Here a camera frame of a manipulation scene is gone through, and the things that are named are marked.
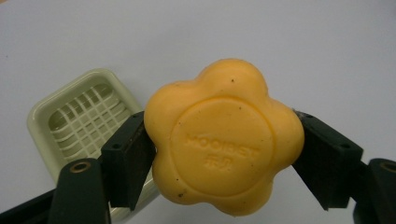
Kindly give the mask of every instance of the flower-shaped soap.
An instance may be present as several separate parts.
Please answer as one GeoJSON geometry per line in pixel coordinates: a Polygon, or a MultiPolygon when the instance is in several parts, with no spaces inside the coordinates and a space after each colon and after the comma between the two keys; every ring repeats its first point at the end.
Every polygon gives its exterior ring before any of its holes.
{"type": "Polygon", "coordinates": [[[148,101],[145,126],[157,148],[153,178],[161,194],[175,203],[212,203],[232,216],[262,207],[274,176],[304,144],[294,112],[269,97],[255,66],[237,59],[160,88],[148,101]]]}

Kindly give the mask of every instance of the grid pattern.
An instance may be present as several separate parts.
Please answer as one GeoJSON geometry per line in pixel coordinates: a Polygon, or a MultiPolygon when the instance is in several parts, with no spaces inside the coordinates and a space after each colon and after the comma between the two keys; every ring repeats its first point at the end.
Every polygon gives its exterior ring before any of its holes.
{"type": "Polygon", "coordinates": [[[58,108],[49,128],[65,160],[97,159],[102,145],[131,115],[120,97],[100,84],[58,108]]]}

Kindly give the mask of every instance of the white background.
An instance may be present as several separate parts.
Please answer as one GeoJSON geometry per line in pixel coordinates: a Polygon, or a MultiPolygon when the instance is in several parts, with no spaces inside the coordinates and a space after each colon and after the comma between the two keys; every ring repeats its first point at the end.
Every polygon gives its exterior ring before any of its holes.
{"type": "MultiPolygon", "coordinates": [[[[26,128],[39,100],[105,67],[141,105],[161,85],[236,57],[270,94],[396,161],[396,1],[17,1],[0,5],[0,212],[55,187],[26,128]]],[[[353,223],[290,167],[248,217],[158,197],[127,223],[353,223]]]]}

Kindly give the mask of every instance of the plastic soap dish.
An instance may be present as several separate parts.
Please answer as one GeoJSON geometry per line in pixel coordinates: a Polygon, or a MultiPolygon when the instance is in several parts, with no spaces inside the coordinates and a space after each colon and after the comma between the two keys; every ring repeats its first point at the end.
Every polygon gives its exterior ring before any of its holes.
{"type": "MultiPolygon", "coordinates": [[[[70,161],[98,158],[102,145],[132,114],[141,111],[132,94],[106,69],[93,69],[30,111],[30,135],[55,182],[70,161]]],[[[157,194],[148,174],[139,201],[144,206],[157,194]]],[[[111,208],[113,220],[127,216],[129,208],[111,208]]]]}

